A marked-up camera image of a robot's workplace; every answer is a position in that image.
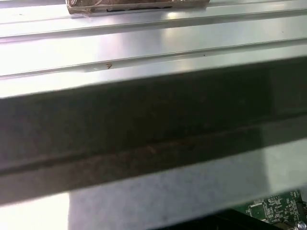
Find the silver metal surface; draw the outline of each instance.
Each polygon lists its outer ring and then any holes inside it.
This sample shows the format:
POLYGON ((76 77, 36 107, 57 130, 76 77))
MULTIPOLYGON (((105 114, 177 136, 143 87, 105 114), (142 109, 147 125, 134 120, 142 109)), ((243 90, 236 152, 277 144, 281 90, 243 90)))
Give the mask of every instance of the silver metal surface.
POLYGON ((1 9, 0 77, 32 79, 1 96, 305 56, 306 10, 304 0, 91 18, 69 16, 65 5, 1 9), (34 78, 67 80, 33 90, 34 78))
MULTIPOLYGON (((65 5, 3 8, 0 98, 304 57, 306 12, 305 0, 212 0, 206 11, 91 18, 69 16, 65 5)), ((306 144, 301 139, 67 192, 65 208, 58 206, 66 211, 61 229, 156 228, 299 187, 307 183, 306 144)))
POLYGON ((299 230, 306 230, 307 229, 307 225, 303 221, 300 221, 300 222, 297 223, 297 228, 299 230))

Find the metal panel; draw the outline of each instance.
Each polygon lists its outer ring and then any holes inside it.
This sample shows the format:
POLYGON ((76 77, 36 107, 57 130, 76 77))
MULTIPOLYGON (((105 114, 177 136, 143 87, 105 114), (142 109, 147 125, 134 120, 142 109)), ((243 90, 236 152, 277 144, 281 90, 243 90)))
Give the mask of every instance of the metal panel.
POLYGON ((0 202, 110 183, 70 228, 141 230, 306 183, 306 1, 245 3, 0 9, 0 202))

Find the green circuit board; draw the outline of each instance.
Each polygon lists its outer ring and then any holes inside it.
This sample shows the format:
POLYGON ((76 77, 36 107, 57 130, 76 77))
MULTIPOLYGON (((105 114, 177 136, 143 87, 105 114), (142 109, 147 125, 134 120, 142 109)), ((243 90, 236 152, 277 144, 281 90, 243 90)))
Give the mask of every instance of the green circuit board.
POLYGON ((254 200, 234 209, 270 224, 284 221, 296 223, 301 220, 296 203, 301 201, 299 190, 294 190, 266 199, 254 200))

